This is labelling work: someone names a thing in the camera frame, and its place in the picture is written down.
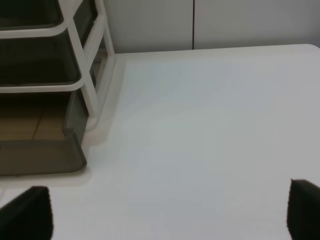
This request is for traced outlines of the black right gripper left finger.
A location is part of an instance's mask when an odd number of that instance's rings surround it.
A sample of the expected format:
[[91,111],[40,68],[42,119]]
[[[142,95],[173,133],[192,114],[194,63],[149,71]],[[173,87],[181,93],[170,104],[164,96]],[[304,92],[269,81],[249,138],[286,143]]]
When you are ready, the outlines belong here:
[[0,208],[2,240],[50,240],[54,219],[50,191],[32,186]]

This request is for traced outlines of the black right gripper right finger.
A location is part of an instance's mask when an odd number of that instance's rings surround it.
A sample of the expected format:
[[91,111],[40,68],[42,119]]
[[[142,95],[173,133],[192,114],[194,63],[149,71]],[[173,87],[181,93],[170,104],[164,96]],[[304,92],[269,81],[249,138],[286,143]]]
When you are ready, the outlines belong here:
[[320,238],[320,188],[305,180],[292,179],[286,224],[293,240]]

